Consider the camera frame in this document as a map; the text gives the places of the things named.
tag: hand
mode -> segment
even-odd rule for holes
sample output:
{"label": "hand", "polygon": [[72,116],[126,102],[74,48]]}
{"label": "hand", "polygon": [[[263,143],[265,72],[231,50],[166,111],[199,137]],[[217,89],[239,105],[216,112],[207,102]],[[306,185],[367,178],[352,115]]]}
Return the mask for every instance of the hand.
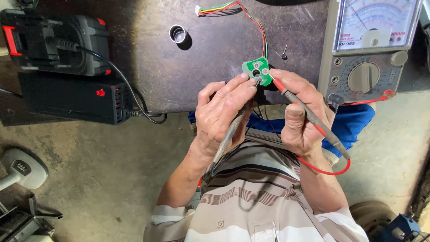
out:
{"label": "hand", "polygon": [[[331,128],[335,114],[324,103],[324,97],[315,86],[299,75],[271,69],[270,75],[282,81],[282,84]],[[315,151],[321,152],[321,141],[324,136],[305,119],[305,111],[298,104],[289,104],[285,109],[285,127],[281,132],[281,139],[288,150],[305,158]]]}
{"label": "hand", "polygon": [[[255,79],[248,80],[248,75],[242,73],[225,81],[209,83],[199,92],[196,108],[197,136],[192,147],[196,147],[202,159],[212,162],[218,147],[224,138],[231,122],[239,110],[257,92]],[[245,140],[245,128],[256,104],[251,105],[245,112],[242,122],[237,128],[226,153]]]}

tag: white plug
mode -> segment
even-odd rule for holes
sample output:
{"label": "white plug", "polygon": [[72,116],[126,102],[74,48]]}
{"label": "white plug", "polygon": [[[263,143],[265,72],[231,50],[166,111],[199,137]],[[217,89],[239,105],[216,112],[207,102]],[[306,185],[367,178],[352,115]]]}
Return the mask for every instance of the white plug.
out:
{"label": "white plug", "polygon": [[194,13],[199,16],[200,6],[196,5],[196,8],[194,9]]}

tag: multimeter knob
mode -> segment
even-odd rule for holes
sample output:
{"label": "multimeter knob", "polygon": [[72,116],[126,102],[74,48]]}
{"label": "multimeter knob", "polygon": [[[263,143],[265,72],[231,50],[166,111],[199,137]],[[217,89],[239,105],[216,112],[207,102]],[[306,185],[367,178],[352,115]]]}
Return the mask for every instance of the multimeter knob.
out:
{"label": "multimeter knob", "polygon": [[354,92],[366,93],[378,82],[380,76],[381,71],[375,63],[361,63],[352,69],[348,85]]}
{"label": "multimeter knob", "polygon": [[405,64],[407,60],[408,53],[406,51],[399,51],[391,56],[390,62],[393,66],[399,67]]}

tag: dark metal workbench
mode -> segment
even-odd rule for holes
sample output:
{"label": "dark metal workbench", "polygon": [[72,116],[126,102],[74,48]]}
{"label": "dark metal workbench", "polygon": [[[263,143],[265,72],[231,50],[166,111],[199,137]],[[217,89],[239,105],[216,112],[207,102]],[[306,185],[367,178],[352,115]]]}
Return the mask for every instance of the dark metal workbench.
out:
{"label": "dark metal workbench", "polygon": [[[244,61],[261,56],[257,26],[243,12],[232,16],[201,17],[202,8],[223,0],[43,0],[38,11],[48,14],[83,14],[101,18],[112,36],[111,59],[132,80],[150,112],[194,110],[197,94],[209,82],[230,80],[240,74]],[[269,63],[296,72],[317,86],[328,1],[243,0],[248,11],[264,25]],[[169,39],[169,28],[180,24],[193,44],[182,50]],[[288,45],[288,60],[281,53]],[[400,92],[430,89],[425,68],[409,61]],[[286,103],[274,87],[259,89],[260,104]]]}

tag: striped shirt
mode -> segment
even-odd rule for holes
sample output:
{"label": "striped shirt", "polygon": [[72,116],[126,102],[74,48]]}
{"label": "striped shirt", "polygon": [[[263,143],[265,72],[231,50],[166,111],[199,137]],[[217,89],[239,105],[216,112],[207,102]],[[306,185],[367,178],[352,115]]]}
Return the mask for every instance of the striped shirt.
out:
{"label": "striped shirt", "polygon": [[369,241],[349,208],[314,215],[290,152],[249,141],[202,176],[197,208],[156,206],[144,242]]}

